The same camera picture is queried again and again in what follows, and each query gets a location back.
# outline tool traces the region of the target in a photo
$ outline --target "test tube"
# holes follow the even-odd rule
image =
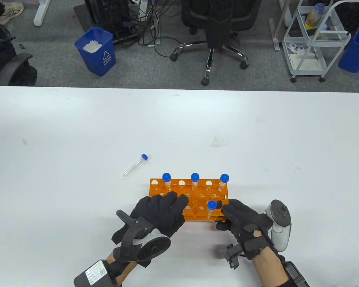
[[[224,187],[228,181],[229,181],[229,176],[226,173],[221,175],[220,182],[219,182],[219,187],[218,187],[219,192],[222,192],[221,187]]]
[[[141,155],[141,157],[136,161],[136,163],[134,165],[132,165],[130,168],[128,168],[128,170],[125,171],[122,176],[127,177],[131,171],[133,171],[135,168],[137,168],[137,166],[139,166],[141,163],[143,163],[147,159],[148,159],[148,156],[145,153],[143,153]]]
[[[217,203],[214,200],[210,200],[207,203],[207,213],[208,213],[208,218],[210,218],[211,214],[213,213],[213,211],[217,208]]]
[[[198,186],[198,182],[200,180],[200,175],[198,173],[193,173],[190,178],[191,178],[191,183],[193,185],[193,190],[194,190],[194,188]]]
[[[165,182],[165,186],[171,186],[171,176],[167,172],[162,175],[162,179]]]

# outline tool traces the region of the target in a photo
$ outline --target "hand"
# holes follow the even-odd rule
[[[142,198],[133,209],[130,217],[137,219],[142,216],[149,221],[155,228],[167,237],[172,237],[175,232],[184,224],[185,218],[183,210],[188,205],[189,199],[185,195],[177,196],[174,191],[165,196],[159,194]],[[124,225],[112,236],[115,244],[121,242],[128,226]],[[140,265],[146,267],[150,261],[141,262]]]
[[[222,213],[226,216],[227,221],[218,222],[217,229],[231,231],[243,247],[244,254],[249,260],[260,254],[264,247],[272,245],[266,228],[263,227],[262,217],[247,205],[236,199],[229,199],[229,204],[222,207]],[[253,246],[257,246],[258,249],[252,250]]]

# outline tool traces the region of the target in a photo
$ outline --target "white vr controller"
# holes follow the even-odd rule
[[[266,230],[271,228],[270,239],[274,244],[274,248],[278,252],[285,251],[289,244],[291,232],[291,216],[287,206],[281,201],[274,199],[266,208],[265,212],[264,214],[260,214],[263,227],[266,228]],[[236,269],[239,266],[238,256],[241,256],[243,251],[243,247],[240,244],[234,246],[230,244],[227,246],[225,259],[229,262],[230,268]]]
[[[266,215],[271,219],[271,241],[278,252],[285,251],[289,244],[291,232],[291,216],[286,205],[275,199],[265,209]]]

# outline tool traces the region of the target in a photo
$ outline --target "sneaker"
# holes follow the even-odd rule
[[[0,16],[0,24],[4,25],[7,23],[10,19],[15,18],[19,16],[24,11],[24,5],[22,3],[18,2],[2,2],[2,4],[5,6],[5,11],[3,15]]]

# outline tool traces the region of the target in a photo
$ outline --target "blue trash bin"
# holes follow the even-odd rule
[[[92,40],[102,44],[102,47],[90,53],[84,50],[84,46]],[[105,75],[115,65],[113,35],[101,28],[90,28],[74,43],[74,46],[80,52],[88,70],[96,75]]]
[[[359,27],[353,41],[347,47],[347,51],[338,63],[338,67],[351,73],[359,72]]]

